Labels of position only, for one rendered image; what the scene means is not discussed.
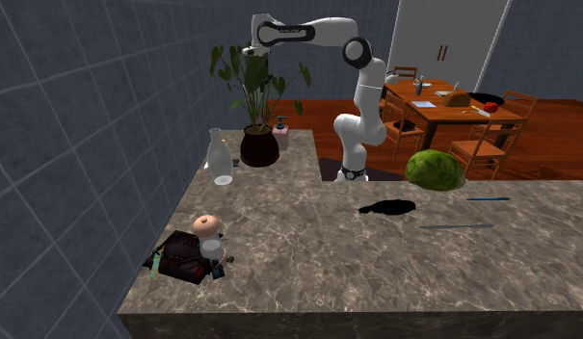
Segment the dark red open box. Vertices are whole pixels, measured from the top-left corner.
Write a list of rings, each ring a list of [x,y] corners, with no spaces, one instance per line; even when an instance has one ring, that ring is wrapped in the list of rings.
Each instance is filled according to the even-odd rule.
[[[175,230],[144,262],[152,267],[153,256],[163,250],[158,273],[186,282],[201,284],[212,273],[211,263],[200,254],[199,238],[195,234]]]

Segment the baby figure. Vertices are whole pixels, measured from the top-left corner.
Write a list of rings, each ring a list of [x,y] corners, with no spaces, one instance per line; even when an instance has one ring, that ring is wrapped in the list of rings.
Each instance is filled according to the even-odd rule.
[[[201,255],[210,261],[217,261],[219,265],[224,266],[226,251],[219,235],[221,225],[218,218],[212,215],[203,215],[193,222],[192,231],[199,238]]]

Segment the clear glass bottle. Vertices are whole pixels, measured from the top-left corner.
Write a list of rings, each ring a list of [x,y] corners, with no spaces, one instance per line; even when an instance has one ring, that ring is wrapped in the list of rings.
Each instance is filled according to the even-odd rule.
[[[229,148],[223,141],[220,128],[211,128],[207,152],[207,169],[214,183],[219,186],[233,181],[233,164]]]

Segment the white double door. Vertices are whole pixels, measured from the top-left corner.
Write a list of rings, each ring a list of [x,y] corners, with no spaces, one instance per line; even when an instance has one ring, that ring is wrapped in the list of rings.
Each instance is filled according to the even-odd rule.
[[[387,68],[477,91],[512,0],[400,0]]]

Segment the wooden dining table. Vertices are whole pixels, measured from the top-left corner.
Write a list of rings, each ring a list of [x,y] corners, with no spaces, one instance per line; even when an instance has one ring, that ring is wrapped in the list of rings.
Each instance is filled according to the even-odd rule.
[[[488,117],[474,113],[470,107],[446,107],[443,105],[443,98],[437,96],[435,91],[449,91],[453,86],[438,79],[432,79],[430,83],[432,86],[423,89],[420,95],[415,94],[416,88],[412,79],[399,80],[394,85],[384,85],[388,91],[406,101],[417,114],[427,121],[422,150],[431,146],[439,125],[474,125],[488,123],[491,119],[500,119],[504,120],[503,128],[511,128],[521,120],[521,116],[502,107]]]

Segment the green plant in dark pot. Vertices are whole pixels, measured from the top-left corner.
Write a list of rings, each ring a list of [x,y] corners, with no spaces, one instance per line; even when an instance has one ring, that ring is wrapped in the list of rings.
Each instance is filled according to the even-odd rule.
[[[257,85],[257,63],[261,56],[246,56],[240,46],[230,46],[228,49],[229,61],[225,60],[225,48],[215,46],[211,51],[210,68],[214,74],[219,62],[223,67],[218,70],[218,76],[226,81],[229,91],[233,88],[243,94],[242,99],[233,100],[231,109],[242,106],[248,113],[250,124],[244,128],[244,137],[240,146],[240,160],[255,168],[271,166],[278,160],[278,142],[272,133],[270,121],[279,110],[276,107],[288,86],[302,75],[306,86],[311,86],[309,69],[299,64],[299,71],[286,81],[282,76],[275,76],[261,92]]]

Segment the green cabbage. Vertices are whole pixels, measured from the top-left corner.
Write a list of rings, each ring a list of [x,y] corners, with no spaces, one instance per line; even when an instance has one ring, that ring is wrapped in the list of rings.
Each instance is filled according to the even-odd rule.
[[[426,190],[453,191],[465,183],[464,170],[452,155],[434,149],[411,156],[406,167],[409,182]]]

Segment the pink soap dispenser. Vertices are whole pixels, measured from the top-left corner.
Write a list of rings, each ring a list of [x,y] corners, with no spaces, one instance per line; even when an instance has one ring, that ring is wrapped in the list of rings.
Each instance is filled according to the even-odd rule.
[[[272,133],[278,142],[280,151],[288,149],[289,145],[289,126],[284,123],[286,116],[277,116],[278,122],[273,126]]]

